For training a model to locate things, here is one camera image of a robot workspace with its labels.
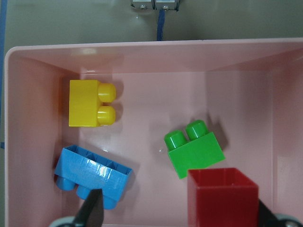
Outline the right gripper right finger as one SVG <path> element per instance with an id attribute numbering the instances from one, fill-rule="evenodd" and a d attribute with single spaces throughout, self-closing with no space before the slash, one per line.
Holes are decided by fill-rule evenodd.
<path id="1" fill-rule="evenodd" d="M 258 201 L 258 227 L 281 227 L 282 224 L 269 208 Z"/>

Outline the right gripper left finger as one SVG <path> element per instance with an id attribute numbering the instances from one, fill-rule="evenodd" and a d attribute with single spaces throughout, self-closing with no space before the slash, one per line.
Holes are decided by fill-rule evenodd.
<path id="1" fill-rule="evenodd" d="M 102 189 L 91 190 L 73 220 L 74 227 L 101 227 L 104 221 Z"/>

